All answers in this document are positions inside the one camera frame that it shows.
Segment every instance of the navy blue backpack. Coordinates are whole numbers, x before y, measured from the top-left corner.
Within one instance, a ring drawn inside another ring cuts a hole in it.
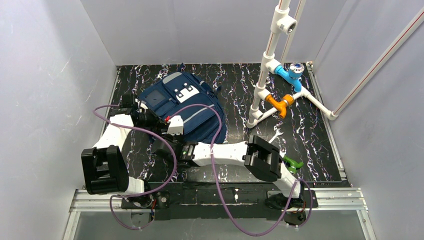
[[[222,144],[227,134],[225,113],[218,101],[217,93],[197,76],[187,72],[174,72],[146,88],[138,99],[166,119],[185,106],[204,104],[215,109],[222,120],[222,128],[215,143]],[[178,115],[184,122],[184,140],[210,144],[219,127],[217,116],[208,108],[189,107]]]

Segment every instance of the gray wall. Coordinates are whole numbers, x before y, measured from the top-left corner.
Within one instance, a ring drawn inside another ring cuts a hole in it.
[[[0,3],[0,234],[61,239],[116,67],[79,0]]]
[[[317,56],[346,0],[309,0],[287,61]],[[259,63],[278,0],[81,0],[120,65]],[[299,0],[290,3],[295,16]],[[287,36],[281,35],[280,60]]]
[[[314,64],[334,110],[423,7],[348,1]],[[361,187],[378,239],[422,239],[424,25],[331,122],[347,177]]]

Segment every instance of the green object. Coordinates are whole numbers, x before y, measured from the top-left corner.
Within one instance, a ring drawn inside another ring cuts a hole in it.
[[[287,170],[292,173],[295,174],[296,171],[298,169],[300,169],[304,163],[303,162],[296,162],[295,160],[291,159],[290,157],[284,155],[284,157],[282,158],[283,162],[288,163],[290,166],[287,168]]]

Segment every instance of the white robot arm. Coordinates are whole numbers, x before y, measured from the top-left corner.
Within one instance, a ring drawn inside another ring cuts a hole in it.
[[[149,128],[170,140],[181,164],[192,167],[211,164],[210,144],[183,141],[184,125],[180,116],[174,116],[165,122],[147,107],[140,107],[134,95],[122,96],[122,104],[111,112],[110,122]],[[81,160],[88,193],[128,195],[145,191],[143,180],[129,177],[121,154],[130,131],[108,125],[100,140],[92,148],[82,151]],[[156,141],[153,145],[155,144],[155,148],[159,150],[157,153],[168,155],[168,149],[161,142]],[[213,153],[217,164],[244,166],[259,180],[274,183],[285,197],[289,196],[296,181],[282,161],[280,150],[258,136],[252,135],[248,141],[234,144],[214,144]],[[301,186],[297,184],[292,197],[299,198],[300,192]]]

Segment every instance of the black marbled floor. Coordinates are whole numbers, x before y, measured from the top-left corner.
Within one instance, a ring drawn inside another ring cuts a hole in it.
[[[116,88],[112,104],[118,104],[124,93],[139,95],[143,89],[176,72],[177,65],[129,65],[118,68]],[[273,144],[286,152],[287,156],[302,161],[304,166],[298,176],[309,182],[339,182],[341,177],[332,147],[326,132],[321,112],[307,99],[298,99],[287,111],[285,119],[277,114],[260,122],[255,128],[248,129],[246,121],[253,99],[254,84],[258,80],[259,64],[187,64],[183,69],[205,80],[213,88],[222,86],[219,100],[226,113],[226,143],[238,143],[248,139],[250,134],[269,140],[276,129],[284,132]],[[307,71],[302,76],[302,84],[312,94],[314,89]],[[285,94],[293,94],[292,86],[281,77],[269,75],[266,88],[280,100]],[[271,105],[262,102],[261,110]],[[146,179],[149,182],[163,182],[169,177],[172,165],[150,154],[148,137],[141,132],[132,131],[122,148],[127,162],[129,175]],[[258,180],[244,167],[220,165],[221,182],[257,182]],[[211,166],[179,169],[174,182],[213,182]]]

